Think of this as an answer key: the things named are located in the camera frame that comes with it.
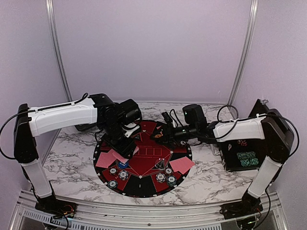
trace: lavender wall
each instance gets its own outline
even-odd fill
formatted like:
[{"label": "lavender wall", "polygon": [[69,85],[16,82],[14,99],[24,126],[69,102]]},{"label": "lavender wall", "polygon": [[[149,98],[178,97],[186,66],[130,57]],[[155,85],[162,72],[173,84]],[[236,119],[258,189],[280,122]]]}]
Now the lavender wall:
[{"label": "lavender wall", "polygon": [[307,2],[260,1],[235,106],[247,116],[257,98],[296,124],[301,147],[275,182],[291,230],[307,226]]},{"label": "lavender wall", "polygon": [[249,0],[54,1],[74,99],[226,103]]},{"label": "lavender wall", "polygon": [[[65,101],[47,21],[45,1],[0,1],[0,124],[18,106],[43,106]],[[13,124],[1,135],[1,147],[10,156]],[[37,138],[45,153],[53,133]],[[5,230],[21,188],[28,183],[16,161],[0,156],[0,226]]]}]

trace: gray marble pattern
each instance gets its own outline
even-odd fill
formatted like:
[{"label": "gray marble pattern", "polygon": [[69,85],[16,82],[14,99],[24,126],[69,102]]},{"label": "gray marble pattern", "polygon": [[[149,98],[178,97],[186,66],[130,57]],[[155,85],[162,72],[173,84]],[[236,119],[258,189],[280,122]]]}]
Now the gray marble pattern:
[{"label": "gray marble pattern", "polygon": [[[161,113],[174,108],[184,123],[183,103],[138,103],[144,119],[163,121]],[[219,105],[203,104],[209,122],[216,120]],[[221,119],[231,119],[227,109]],[[211,146],[191,147],[193,166],[187,178],[172,191],[151,198],[120,195],[104,185],[94,170],[94,131],[78,132],[74,127],[61,130],[44,164],[45,172],[57,195],[113,204],[192,205],[240,199],[257,170],[226,172],[221,157],[214,156]]]}]

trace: wire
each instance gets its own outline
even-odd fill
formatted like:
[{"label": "wire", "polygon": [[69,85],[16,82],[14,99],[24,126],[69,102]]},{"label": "wire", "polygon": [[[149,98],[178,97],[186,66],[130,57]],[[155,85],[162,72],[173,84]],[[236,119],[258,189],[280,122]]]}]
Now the wire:
[{"label": "wire", "polygon": [[176,127],[175,127],[175,128],[177,128],[177,127],[178,127],[178,122],[176,121],[175,118],[173,118],[171,112],[172,112],[172,111],[169,112],[169,116],[170,116],[170,117],[172,118],[172,120],[175,122],[175,124],[176,124]]},{"label": "wire", "polygon": [[220,120],[220,112],[222,111],[222,109],[224,109],[224,108],[226,108],[226,107],[228,107],[228,108],[229,108],[229,107],[233,108],[233,109],[236,111],[236,119],[239,118],[239,111],[238,111],[238,109],[237,109],[235,106],[231,105],[231,104],[226,104],[226,105],[223,105],[223,106],[219,109],[219,111],[217,112],[217,121],[218,121],[218,122],[221,122],[221,123],[227,122],[227,121],[221,121],[221,120]]},{"label": "wire", "polygon": [[290,121],[289,119],[287,119],[287,118],[285,118],[285,117],[283,117],[283,116],[279,116],[279,115],[275,115],[275,114],[266,114],[266,116],[268,116],[268,117],[278,117],[278,118],[280,118],[280,119],[282,119],[282,120],[285,120],[285,121],[287,121],[287,122],[289,122],[290,123],[290,125],[293,127],[293,129],[295,130],[295,133],[296,133],[296,148],[293,150],[293,152],[289,155],[289,158],[291,157],[291,156],[293,156],[293,154],[295,154],[296,153],[296,151],[298,150],[298,147],[299,147],[299,144],[300,144],[300,138],[299,138],[299,133],[298,133],[298,131],[297,131],[297,128],[295,127],[295,125],[293,124],[293,122],[292,121]]},{"label": "wire", "polygon": [[[33,195],[34,195],[34,197],[36,198],[36,200],[39,202],[39,198],[38,198],[38,196],[35,194],[35,189],[34,189],[34,186],[32,185],[32,190],[33,190]],[[67,225],[66,225],[66,228],[65,228],[65,230],[67,230],[68,229],[68,227],[69,227],[69,222],[68,222],[68,219],[67,219],[67,217],[66,217],[66,215],[64,214],[64,213],[62,213],[62,212],[59,212],[59,211],[54,211],[54,210],[48,210],[48,209],[46,209],[46,211],[47,212],[54,212],[54,213],[58,213],[58,214],[60,214],[62,217],[64,217],[65,218],[65,220],[66,220],[66,223],[67,223]]]},{"label": "wire", "polygon": [[71,205],[64,205],[64,207],[67,207],[67,206],[71,207],[71,212],[73,212],[73,207]]},{"label": "wire", "polygon": [[179,124],[181,125],[181,127],[183,127],[183,124],[182,124],[181,121],[179,120],[179,118],[178,118],[178,116],[177,116],[177,114],[176,114],[176,111],[175,111],[174,109],[171,109],[171,111],[169,112],[169,114],[171,114],[172,111],[174,112],[174,115],[175,115],[177,121],[179,122]]},{"label": "wire", "polygon": [[269,199],[269,210],[267,214],[265,215],[265,217],[262,219],[262,221],[256,227],[254,227],[254,229],[258,228],[265,221],[265,219],[268,217],[270,210],[271,210],[271,198],[268,194],[268,188],[265,189],[265,194],[268,196],[268,199]]},{"label": "wire", "polygon": [[[83,94],[82,98],[79,99],[79,100],[77,100],[74,104],[78,104],[78,103],[82,102],[82,101],[85,100],[87,97],[88,97],[88,93],[86,92],[85,94]],[[72,102],[72,103],[66,103],[66,104],[59,104],[59,105],[53,105],[53,106],[43,107],[43,108],[38,109],[37,111],[43,111],[43,110],[46,110],[46,109],[58,108],[58,107],[63,107],[63,106],[68,106],[68,105],[73,105],[73,102]],[[28,113],[33,113],[33,112],[36,112],[36,110],[34,110],[34,109],[32,109],[32,110],[27,110],[27,111],[24,111],[24,112],[21,112],[21,113],[17,113],[17,114],[15,114],[15,115],[11,116],[9,119],[7,119],[7,120],[3,123],[3,125],[2,125],[2,127],[1,127],[1,129],[0,129],[0,136],[1,136],[1,133],[2,133],[2,131],[3,131],[3,129],[4,129],[4,127],[5,127],[5,126],[9,123],[9,121],[11,121],[13,118],[15,118],[15,117],[17,117],[17,116],[19,116],[19,115],[28,114]],[[7,155],[2,151],[1,146],[0,146],[0,153],[1,153],[5,158],[7,158],[7,159],[9,159],[9,160],[15,160],[15,159],[16,159],[16,158],[14,158],[14,157],[9,157],[9,156],[7,156]]]},{"label": "wire", "polygon": [[[1,135],[1,133],[2,133],[2,131],[3,131],[3,129],[4,129],[4,127],[8,124],[9,121],[11,121],[13,118],[15,118],[15,117],[17,117],[17,116],[19,116],[19,115],[27,114],[27,113],[29,113],[29,112],[30,112],[30,111],[24,111],[24,112],[15,114],[15,115],[11,116],[9,119],[7,119],[7,120],[4,122],[4,124],[2,125],[1,129],[0,129],[0,135]],[[2,151],[2,148],[1,148],[1,147],[0,147],[0,152],[1,152],[1,154],[2,154],[5,158],[7,158],[7,159],[9,159],[9,160],[15,160],[15,159],[16,159],[16,158],[14,158],[14,157],[9,157],[9,156],[7,156],[7,155]]]},{"label": "wire", "polygon": [[[178,118],[178,116],[177,116],[177,114],[176,114],[176,111],[175,111],[174,109],[171,109],[170,113],[171,113],[171,112],[174,113],[176,119],[178,120],[178,122],[180,123],[180,125],[183,127],[183,124],[181,123],[181,121],[179,120],[179,118]],[[218,140],[218,139],[222,139],[222,138],[226,137],[228,134],[230,134],[230,133],[232,132],[232,130],[234,130],[234,128],[236,127],[238,121],[239,121],[239,120],[236,120],[235,123],[234,123],[234,125],[231,127],[231,129],[230,129],[227,133],[225,133],[223,136],[218,137],[218,138],[209,138],[209,137],[197,135],[197,134],[194,134],[194,133],[190,133],[190,132],[189,132],[189,133],[192,134],[192,135],[194,135],[194,136],[196,136],[197,138],[206,138],[207,140]]]},{"label": "wire", "polygon": [[259,208],[257,209],[257,211],[258,211],[258,212],[259,212],[259,214],[260,214],[259,218],[261,218],[262,213],[260,212]]}]

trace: round game mat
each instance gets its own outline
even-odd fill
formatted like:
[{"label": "round game mat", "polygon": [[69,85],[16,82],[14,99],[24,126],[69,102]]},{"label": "round game mat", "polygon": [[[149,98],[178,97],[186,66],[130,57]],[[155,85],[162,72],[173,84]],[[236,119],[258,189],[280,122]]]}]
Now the round game mat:
[{"label": "round game mat", "polygon": [[115,160],[108,168],[97,167],[100,154],[111,148],[103,141],[94,152],[94,167],[100,180],[113,191],[125,196],[152,197],[167,193],[187,177],[189,170],[174,172],[170,161],[188,157],[192,160],[189,145],[170,149],[150,139],[150,135],[163,123],[141,121],[141,132],[132,138],[139,147],[126,164]]}]

